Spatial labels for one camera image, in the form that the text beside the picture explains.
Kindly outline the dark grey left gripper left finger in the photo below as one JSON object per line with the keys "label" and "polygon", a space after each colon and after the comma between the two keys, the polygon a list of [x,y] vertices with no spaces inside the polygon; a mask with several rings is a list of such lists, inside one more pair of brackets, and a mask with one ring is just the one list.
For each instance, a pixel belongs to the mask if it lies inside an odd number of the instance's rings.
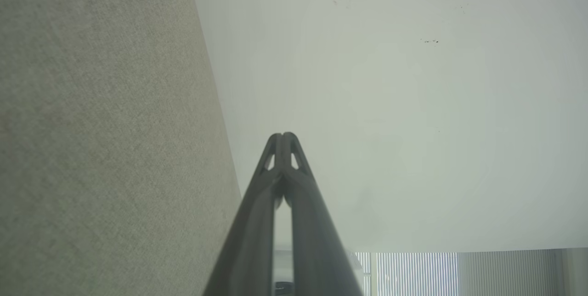
{"label": "dark grey left gripper left finger", "polygon": [[281,134],[271,135],[242,198],[203,296],[273,296],[274,216],[281,204],[277,161]]}

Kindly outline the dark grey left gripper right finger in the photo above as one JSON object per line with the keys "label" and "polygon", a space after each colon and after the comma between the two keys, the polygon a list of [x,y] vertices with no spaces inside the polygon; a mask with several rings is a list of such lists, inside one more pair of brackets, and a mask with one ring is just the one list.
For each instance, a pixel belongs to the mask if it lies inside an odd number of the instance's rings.
{"label": "dark grey left gripper right finger", "polygon": [[284,133],[295,296],[363,296],[298,137]]}

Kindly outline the vertical window blinds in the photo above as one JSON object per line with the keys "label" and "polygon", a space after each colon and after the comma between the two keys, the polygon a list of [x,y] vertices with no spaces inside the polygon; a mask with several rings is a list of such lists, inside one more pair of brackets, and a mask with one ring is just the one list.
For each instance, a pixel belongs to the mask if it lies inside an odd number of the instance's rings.
{"label": "vertical window blinds", "polygon": [[561,250],[355,252],[365,296],[567,296]]}

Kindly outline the grey fabric sofa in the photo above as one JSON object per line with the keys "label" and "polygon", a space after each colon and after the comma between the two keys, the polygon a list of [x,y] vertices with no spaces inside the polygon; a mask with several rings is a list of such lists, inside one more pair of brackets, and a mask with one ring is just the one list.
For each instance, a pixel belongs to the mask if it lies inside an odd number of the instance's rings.
{"label": "grey fabric sofa", "polygon": [[0,296],[201,296],[240,200],[195,0],[0,0]]}

